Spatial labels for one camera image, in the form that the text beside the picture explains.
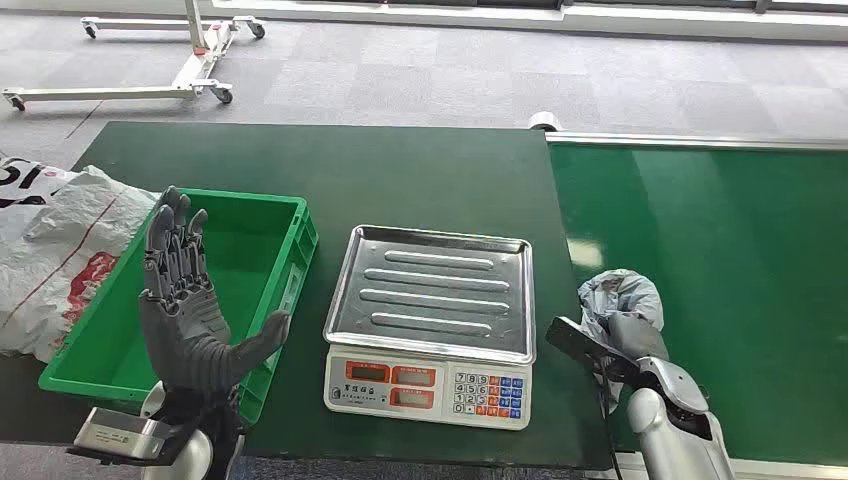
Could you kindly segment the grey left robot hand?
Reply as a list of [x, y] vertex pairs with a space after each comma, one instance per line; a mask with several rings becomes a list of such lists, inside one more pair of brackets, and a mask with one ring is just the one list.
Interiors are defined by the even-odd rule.
[[203, 394], [230, 392], [287, 340], [291, 315], [269, 314], [258, 333], [233, 344], [207, 269], [208, 213], [188, 218], [190, 198], [169, 186], [144, 236], [139, 318], [154, 373], [163, 385]]

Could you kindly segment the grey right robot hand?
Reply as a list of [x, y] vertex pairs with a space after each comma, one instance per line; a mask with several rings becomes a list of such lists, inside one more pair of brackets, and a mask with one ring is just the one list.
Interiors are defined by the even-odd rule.
[[645, 357], [669, 360], [669, 352], [661, 332], [632, 312], [615, 312], [608, 321], [610, 345], [626, 358], [637, 361]]

